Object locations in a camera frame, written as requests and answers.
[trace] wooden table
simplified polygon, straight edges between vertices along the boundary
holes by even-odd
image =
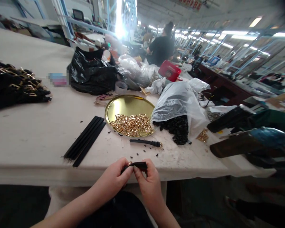
[[[202,71],[200,79],[211,86],[210,92],[229,99],[225,104],[226,106],[240,105],[243,104],[243,100],[256,96],[256,94],[241,88],[236,82],[215,72],[211,68],[201,64],[199,69]]]

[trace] pile of gold buckles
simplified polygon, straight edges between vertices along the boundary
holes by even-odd
[[[110,122],[110,125],[123,135],[142,137],[154,132],[150,125],[150,118],[145,114],[130,115],[130,117],[118,114],[115,117],[116,120]]]
[[[196,139],[200,140],[201,142],[206,143],[207,140],[209,139],[209,136],[207,135],[207,132],[208,132],[208,129],[205,128],[205,129],[199,134],[199,136],[198,136]]]

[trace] black plastic bag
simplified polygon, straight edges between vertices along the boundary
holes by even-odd
[[[72,61],[66,68],[71,87],[91,95],[101,95],[114,90],[118,69],[112,55],[109,64],[101,60],[103,52],[102,49],[86,52],[76,47]]]

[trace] metal tray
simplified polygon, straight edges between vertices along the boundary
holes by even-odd
[[[154,109],[154,105],[146,99],[135,95],[121,95],[113,98],[105,108],[105,119],[108,124],[115,121],[117,114],[124,114],[125,116],[146,114],[150,117]]]

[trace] white work table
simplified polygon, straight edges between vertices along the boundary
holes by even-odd
[[[162,181],[225,175],[267,177],[275,172],[253,166],[242,155],[215,157],[209,145],[218,139],[212,133],[206,144],[194,140],[192,145],[178,146],[171,134],[158,130],[145,139],[162,142],[164,150],[160,150],[130,144],[130,138],[120,137],[109,125],[80,166],[73,168],[61,156],[94,116],[105,115],[104,107],[94,105],[95,96],[70,87],[54,88],[47,79],[49,73],[66,73],[73,53],[70,47],[0,29],[0,61],[32,70],[53,95],[49,103],[0,110],[0,184],[91,186],[108,165],[123,156],[128,160],[132,156],[134,162],[151,158]],[[145,98],[155,105],[158,97]]]

